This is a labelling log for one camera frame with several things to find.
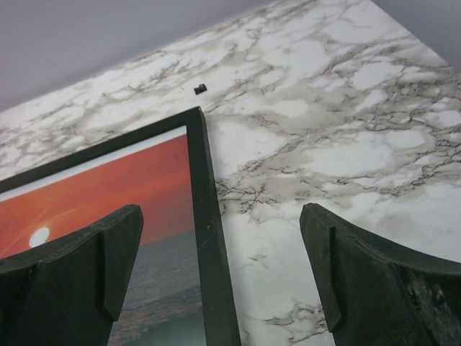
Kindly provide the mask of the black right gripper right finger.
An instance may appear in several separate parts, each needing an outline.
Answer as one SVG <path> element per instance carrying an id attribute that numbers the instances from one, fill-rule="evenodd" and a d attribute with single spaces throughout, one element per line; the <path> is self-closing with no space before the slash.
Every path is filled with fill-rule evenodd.
<path id="1" fill-rule="evenodd" d="M 317 203 L 300 231 L 336 345 L 459 345 L 460 263 L 400 245 Z"/>

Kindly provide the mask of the red sunset photo print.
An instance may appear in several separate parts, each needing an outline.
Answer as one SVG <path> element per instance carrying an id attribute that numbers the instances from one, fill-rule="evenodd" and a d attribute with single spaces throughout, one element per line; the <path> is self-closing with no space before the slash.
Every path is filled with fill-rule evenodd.
<path id="1" fill-rule="evenodd" d="M 1 195 L 1 256 L 139 205 L 140 248 L 111 345 L 203 345 L 205 329 L 184 128 Z"/>

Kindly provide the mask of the wooden picture frame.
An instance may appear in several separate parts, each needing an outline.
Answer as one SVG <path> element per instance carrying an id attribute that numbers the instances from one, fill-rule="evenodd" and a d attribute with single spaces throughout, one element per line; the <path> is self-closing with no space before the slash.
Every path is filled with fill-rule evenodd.
<path id="1" fill-rule="evenodd" d="M 187 110 L 5 179 L 1 182 L 1 195 L 178 128 L 184 128 L 187 134 L 194 232 L 205 329 L 203 345 L 239 345 L 241 340 L 207 128 L 205 116 L 200 108 Z"/>

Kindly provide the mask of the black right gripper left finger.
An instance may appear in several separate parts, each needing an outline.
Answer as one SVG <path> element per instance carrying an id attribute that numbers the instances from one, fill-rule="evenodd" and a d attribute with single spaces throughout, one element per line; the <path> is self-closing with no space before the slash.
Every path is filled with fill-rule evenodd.
<path id="1" fill-rule="evenodd" d="M 1 260 L 2 345 L 106 345 L 143 230 L 138 205 Z"/>

